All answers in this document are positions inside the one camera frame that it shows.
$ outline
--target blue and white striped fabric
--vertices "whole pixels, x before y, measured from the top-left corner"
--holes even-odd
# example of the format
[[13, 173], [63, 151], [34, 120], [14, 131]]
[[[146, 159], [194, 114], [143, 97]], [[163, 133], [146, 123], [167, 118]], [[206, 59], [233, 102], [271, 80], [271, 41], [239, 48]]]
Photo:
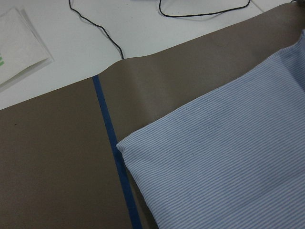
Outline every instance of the blue and white striped fabric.
[[305, 228], [305, 36], [118, 145], [160, 229]]

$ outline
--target black wire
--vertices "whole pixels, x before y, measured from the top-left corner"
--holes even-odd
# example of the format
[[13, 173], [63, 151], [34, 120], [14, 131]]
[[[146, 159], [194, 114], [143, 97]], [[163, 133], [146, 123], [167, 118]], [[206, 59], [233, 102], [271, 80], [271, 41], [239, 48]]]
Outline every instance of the black wire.
[[229, 12], [229, 11], [233, 11], [233, 10], [243, 9], [243, 8], [246, 8], [250, 4], [251, 0], [248, 0], [248, 3], [244, 6], [241, 6], [241, 7], [231, 8], [231, 9], [228, 9], [228, 10], [222, 10], [222, 11], [214, 12], [214, 13], [201, 13], [201, 14], [190, 14], [190, 15], [168, 15], [168, 14], [165, 14], [161, 10], [161, 1], [162, 0], [159, 1], [159, 11], [163, 16], [169, 17], [169, 18], [185, 18], [185, 17], [197, 17], [197, 16], [214, 15], [214, 14], [225, 13], [225, 12]]
[[122, 60], [124, 60], [124, 55], [123, 55], [123, 51], [122, 51], [121, 47], [116, 42], [114, 42], [114, 40], [109, 36], [109, 34], [107, 33], [107, 31], [105, 30], [104, 27], [102, 27], [101, 25], [95, 24], [94, 22], [90, 21], [88, 18], [85, 18], [84, 16], [82, 16], [76, 9], [72, 8], [71, 0], [69, 0], [69, 6], [70, 6], [70, 9], [72, 11], [76, 12], [81, 18], [85, 19], [87, 22], [91, 23], [92, 25], [94, 25], [98, 28], [101, 28], [104, 31], [104, 33], [106, 34], [106, 36], [108, 37], [108, 39], [112, 42], [112, 44], [114, 44], [119, 49], [119, 51], [121, 53], [121, 58], [122, 58]]

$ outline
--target white tabletop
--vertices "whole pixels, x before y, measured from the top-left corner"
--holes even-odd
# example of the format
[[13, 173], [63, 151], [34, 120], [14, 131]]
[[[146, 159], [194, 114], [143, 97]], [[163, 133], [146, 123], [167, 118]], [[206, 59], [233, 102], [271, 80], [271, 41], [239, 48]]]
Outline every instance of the white tabletop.
[[[145, 56], [254, 17], [287, 0], [252, 0], [242, 10], [217, 16], [167, 18], [158, 0], [74, 0], [73, 7], [106, 28], [125, 58]], [[247, 0], [163, 0], [168, 14], [202, 13], [245, 5]], [[25, 9], [54, 62], [17, 81], [0, 86], [0, 109], [92, 77], [120, 60], [102, 32], [82, 22], [68, 0], [0, 0], [0, 14]]]

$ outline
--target blue tape strip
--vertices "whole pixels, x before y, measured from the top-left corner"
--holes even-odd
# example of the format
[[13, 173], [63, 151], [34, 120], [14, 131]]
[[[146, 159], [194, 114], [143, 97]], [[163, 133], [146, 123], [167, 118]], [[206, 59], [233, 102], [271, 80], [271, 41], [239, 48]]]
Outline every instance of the blue tape strip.
[[127, 173], [126, 173], [126, 169], [125, 169], [125, 166], [124, 166], [124, 160], [123, 160], [122, 154], [120, 153], [120, 151], [116, 147], [117, 139], [116, 139], [114, 128], [113, 128], [113, 125], [112, 125], [112, 122], [111, 122], [111, 118], [110, 118], [110, 115], [109, 115], [107, 104], [106, 104], [106, 101], [105, 101], [105, 98], [104, 98], [101, 83], [100, 83], [99, 77], [97, 75], [92, 77], [92, 79], [93, 79], [93, 84], [94, 84], [94, 87], [95, 87], [96, 95], [97, 95], [97, 98], [99, 100], [101, 112], [102, 112], [102, 115], [103, 115], [103, 118], [104, 118], [104, 122], [105, 122], [106, 130], [107, 130], [107, 134], [108, 134], [108, 137], [109, 137], [109, 142], [110, 142], [110, 145], [111, 145], [116, 169], [117, 169], [118, 174], [119, 174], [119, 178], [120, 178], [121, 186], [122, 186], [122, 189], [123, 189], [125, 201], [126, 201], [127, 208], [128, 208], [128, 211], [129, 211], [129, 217], [130, 217], [130, 220], [132, 222], [132, 227], [134, 229], [142, 229], [140, 217], [139, 217], [139, 214], [138, 214], [138, 211], [137, 211], [136, 204], [135, 204], [134, 199], [133, 199], [132, 190], [131, 190], [129, 180], [128, 180], [128, 177], [127, 177]]

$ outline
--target paper towel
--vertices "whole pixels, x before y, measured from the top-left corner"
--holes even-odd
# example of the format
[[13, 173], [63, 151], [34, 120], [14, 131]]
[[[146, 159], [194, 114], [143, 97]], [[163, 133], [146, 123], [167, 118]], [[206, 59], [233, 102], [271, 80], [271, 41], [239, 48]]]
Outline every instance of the paper towel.
[[0, 16], [0, 84], [48, 57], [15, 8]]

